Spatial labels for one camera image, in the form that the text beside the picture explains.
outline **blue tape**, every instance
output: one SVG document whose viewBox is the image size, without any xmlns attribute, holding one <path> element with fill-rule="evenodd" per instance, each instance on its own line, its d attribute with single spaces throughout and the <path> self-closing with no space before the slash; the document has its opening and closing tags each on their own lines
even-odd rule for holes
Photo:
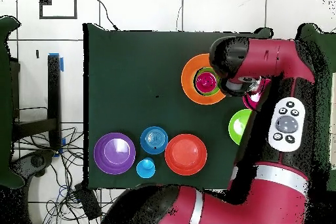
<svg viewBox="0 0 336 224">
<path fill-rule="evenodd" d="M 62 144 L 62 146 L 64 146 L 64 145 L 66 144 L 66 139 L 65 139 L 65 138 L 62 138 L 62 142 L 61 142 L 61 144 Z M 60 148 L 60 149 L 58 150 L 58 154 L 55 154 L 55 155 L 54 155 L 54 158 L 59 157 L 59 156 L 60 156 L 59 154 L 63 154 L 63 149 L 62 149 L 62 148 Z"/>
<path fill-rule="evenodd" d="M 64 71 L 64 62 L 63 62 L 63 57 L 60 58 L 60 71 L 63 72 Z"/>
</svg>

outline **dark green table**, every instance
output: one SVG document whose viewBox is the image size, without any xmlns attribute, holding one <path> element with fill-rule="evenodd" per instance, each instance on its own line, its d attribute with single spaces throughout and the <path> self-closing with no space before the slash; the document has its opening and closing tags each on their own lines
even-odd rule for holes
<svg viewBox="0 0 336 224">
<path fill-rule="evenodd" d="M 89 46 L 89 187 L 131 188 L 155 182 L 226 189 L 238 149 L 228 134 L 228 122 L 245 106 L 237 97 L 210 106 L 192 102 L 182 90 L 182 69 L 193 56 L 208 53 L 220 37 L 267 38 L 270 30 L 261 28 L 255 34 L 109 32 L 92 24 L 84 24 L 84 30 Z M 208 152 L 204 168 L 195 175 L 180 176 L 168 168 L 164 153 L 145 153 L 140 135 L 152 125 L 164 128 L 169 139 L 181 133 L 198 136 Z M 100 171 L 93 159 L 96 142 L 111 132 L 126 134 L 136 148 L 132 168 L 121 175 Z M 156 174 L 145 180 L 137 175 L 136 165 L 147 156 L 154 159 Z"/>
</svg>

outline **cable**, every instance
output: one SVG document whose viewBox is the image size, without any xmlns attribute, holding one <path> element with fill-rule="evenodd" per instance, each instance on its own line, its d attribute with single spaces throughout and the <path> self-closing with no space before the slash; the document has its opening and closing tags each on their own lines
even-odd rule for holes
<svg viewBox="0 0 336 224">
<path fill-rule="evenodd" d="M 30 108 L 20 108 L 19 110 L 31 110 L 31 109 L 46 109 L 48 111 L 47 107 L 30 107 Z"/>
<path fill-rule="evenodd" d="M 74 191 L 72 190 L 72 185 L 73 185 L 73 177 L 71 174 L 71 171 L 69 170 L 71 165 L 75 165 L 75 166 L 82 166 L 81 164 L 77 164 L 75 163 L 76 159 L 80 159 L 83 160 L 83 153 L 82 152 L 73 152 L 71 150 L 83 150 L 82 148 L 79 148 L 78 146 L 73 145 L 73 142 L 78 140 L 81 136 L 83 136 L 84 133 L 80 133 L 80 135 L 74 139 L 74 135 L 77 132 L 77 128 L 76 127 L 71 127 L 69 129 L 63 129 L 63 130 L 70 130 L 72 129 L 72 133 L 70 133 L 69 135 L 67 135 L 66 137 L 71 136 L 69 143 L 65 144 L 62 146 L 62 148 L 65 149 L 65 151 L 60 154 L 61 160 L 62 160 L 62 164 L 64 166 L 64 176 L 65 176 L 65 185 L 61 185 L 59 180 L 58 180 L 58 173 L 56 171 L 56 169 L 54 168 L 54 166 L 51 164 L 52 170 L 54 171 L 55 175 L 56 175 L 56 182 L 59 186 L 59 191 L 58 191 L 58 196 L 56 199 L 56 202 L 53 200 L 49 200 L 46 203 L 46 210 L 47 210 L 47 214 L 43 220 L 42 224 L 59 224 L 61 220 L 66 220 L 66 221 L 75 221 L 77 222 L 77 224 L 80 224 L 79 220 L 80 219 L 84 219 L 87 218 L 87 216 L 84 215 L 80 215 L 80 216 L 76 216 L 75 211 L 78 209 L 83 208 L 83 206 L 81 204 L 77 203 L 77 199 L 75 199 L 74 196 Z M 43 137 L 37 137 L 35 136 L 35 138 L 40 138 L 43 139 L 45 141 L 48 142 L 48 139 L 46 138 L 45 135 L 42 135 Z M 31 145 L 31 146 L 35 146 L 38 149 L 42 148 L 42 149 L 50 149 L 50 147 L 48 146 L 44 146 L 42 144 L 37 144 L 34 140 L 34 138 L 31 136 L 31 142 L 27 141 L 24 139 L 26 145 Z M 70 156 L 67 158 L 64 156 L 64 153 L 69 152 Z M 73 218 L 69 218 L 66 217 L 69 213 L 72 213 Z"/>
<path fill-rule="evenodd" d="M 182 8 L 182 2 L 183 0 L 181 0 L 181 6 L 180 6 L 180 9 L 178 10 L 178 13 L 177 13 L 177 19 L 176 19 L 176 31 L 177 31 L 177 22 L 179 21 L 179 16 L 180 16 L 180 10 Z"/>
<path fill-rule="evenodd" d="M 117 28 L 117 26 L 114 25 L 114 23 L 108 18 L 108 10 L 106 9 L 105 5 L 102 3 L 101 0 L 97 0 L 97 1 L 104 7 L 104 9 L 105 9 L 105 11 L 106 11 L 106 17 L 107 17 L 108 21 L 110 21 L 110 23 L 112 24 L 113 28 L 114 28 L 115 30 L 119 31 L 119 29 Z"/>
</svg>

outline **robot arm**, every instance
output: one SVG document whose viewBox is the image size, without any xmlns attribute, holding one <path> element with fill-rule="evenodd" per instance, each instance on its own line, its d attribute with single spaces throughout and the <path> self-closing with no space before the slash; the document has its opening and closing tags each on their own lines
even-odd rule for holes
<svg viewBox="0 0 336 224">
<path fill-rule="evenodd" d="M 260 77 L 272 80 L 247 123 L 225 201 L 193 187 L 157 187 L 129 224 L 303 223 L 315 117 L 315 77 L 305 46 L 229 37 L 214 42 L 209 57 L 224 94 L 241 97 Z"/>
</svg>

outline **chair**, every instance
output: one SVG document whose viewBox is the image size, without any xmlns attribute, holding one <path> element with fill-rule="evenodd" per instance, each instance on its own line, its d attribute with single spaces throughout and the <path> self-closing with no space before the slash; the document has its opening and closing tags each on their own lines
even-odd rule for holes
<svg viewBox="0 0 336 224">
<path fill-rule="evenodd" d="M 7 39 L 20 26 L 12 16 L 0 17 L 0 224 L 32 224 L 28 214 L 28 191 L 34 176 L 41 177 L 61 148 L 59 58 L 48 56 L 47 119 L 19 122 L 18 59 L 9 55 Z M 16 141 L 49 132 L 50 148 L 31 152 L 12 162 Z"/>
</svg>

